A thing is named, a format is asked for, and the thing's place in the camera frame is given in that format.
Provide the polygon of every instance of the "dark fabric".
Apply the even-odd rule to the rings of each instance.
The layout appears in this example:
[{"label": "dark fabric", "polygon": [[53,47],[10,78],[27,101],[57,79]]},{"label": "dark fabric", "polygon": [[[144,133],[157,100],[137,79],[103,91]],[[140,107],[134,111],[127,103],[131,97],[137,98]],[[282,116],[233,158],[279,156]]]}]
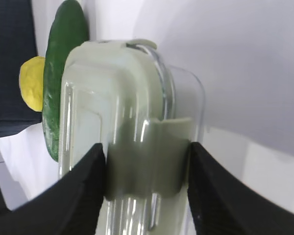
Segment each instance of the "dark fabric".
[{"label": "dark fabric", "polygon": [[36,55],[30,0],[0,0],[0,137],[41,122],[19,89],[20,67]]},{"label": "dark fabric", "polygon": [[58,183],[0,217],[0,235],[94,235],[105,185],[105,157],[96,144]]},{"label": "dark fabric", "polygon": [[188,197],[197,235],[294,235],[294,214],[258,195],[192,143]]}]

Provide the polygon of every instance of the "white surface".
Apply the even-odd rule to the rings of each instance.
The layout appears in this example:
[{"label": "white surface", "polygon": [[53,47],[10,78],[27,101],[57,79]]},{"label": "white surface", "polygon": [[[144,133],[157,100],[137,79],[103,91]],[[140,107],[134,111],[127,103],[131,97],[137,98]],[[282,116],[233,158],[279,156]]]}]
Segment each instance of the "white surface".
[{"label": "white surface", "polygon": [[18,182],[12,180],[10,173],[4,163],[0,163],[0,188],[6,206],[14,210],[27,202],[27,198]]},{"label": "white surface", "polygon": [[[56,7],[60,1],[44,2]],[[92,40],[152,39],[167,62],[194,72],[207,94],[204,145],[244,183],[294,211],[294,0],[86,0],[82,4]],[[47,21],[42,12],[36,14],[41,55],[53,12],[49,11]],[[47,188],[55,180],[50,174],[57,171],[47,166],[53,164],[42,133],[41,142],[33,143],[35,135],[33,131],[0,140],[2,155],[14,166],[9,170],[26,175],[19,180],[29,196]],[[22,162],[24,158],[39,158],[35,161],[41,164],[30,165]],[[35,185],[36,177],[40,180]]]},{"label": "white surface", "polygon": [[47,152],[41,124],[0,138],[0,152],[12,178],[32,199],[57,181],[58,163]]}]

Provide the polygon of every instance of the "lemon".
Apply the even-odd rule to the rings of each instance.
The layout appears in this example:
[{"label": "lemon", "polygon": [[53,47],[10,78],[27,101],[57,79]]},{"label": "lemon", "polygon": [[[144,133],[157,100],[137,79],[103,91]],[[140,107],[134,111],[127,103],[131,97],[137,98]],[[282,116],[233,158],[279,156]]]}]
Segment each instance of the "lemon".
[{"label": "lemon", "polygon": [[43,109],[45,58],[36,56],[21,66],[20,90],[24,102],[36,112]]}]

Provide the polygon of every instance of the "clear plastic container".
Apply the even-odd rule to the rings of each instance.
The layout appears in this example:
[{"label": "clear plastic container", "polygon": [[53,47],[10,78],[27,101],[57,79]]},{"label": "clear plastic container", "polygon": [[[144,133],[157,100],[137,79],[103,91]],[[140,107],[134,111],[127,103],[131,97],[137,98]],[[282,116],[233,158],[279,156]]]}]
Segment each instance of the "clear plastic container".
[{"label": "clear plastic container", "polygon": [[181,235],[189,228],[188,145],[201,138],[204,91],[190,72],[168,68],[155,48],[145,40],[88,42],[66,62],[59,174],[103,144],[99,235]]}]

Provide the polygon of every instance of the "green cucumber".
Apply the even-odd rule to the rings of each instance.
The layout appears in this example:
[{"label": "green cucumber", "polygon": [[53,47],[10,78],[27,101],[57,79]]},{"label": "green cucumber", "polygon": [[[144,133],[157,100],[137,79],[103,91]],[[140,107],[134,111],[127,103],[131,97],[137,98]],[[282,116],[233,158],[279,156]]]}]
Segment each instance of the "green cucumber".
[{"label": "green cucumber", "polygon": [[48,152],[58,161],[61,80],[69,53],[89,40],[88,24],[76,0],[66,0],[52,23],[44,70],[43,129]]}]

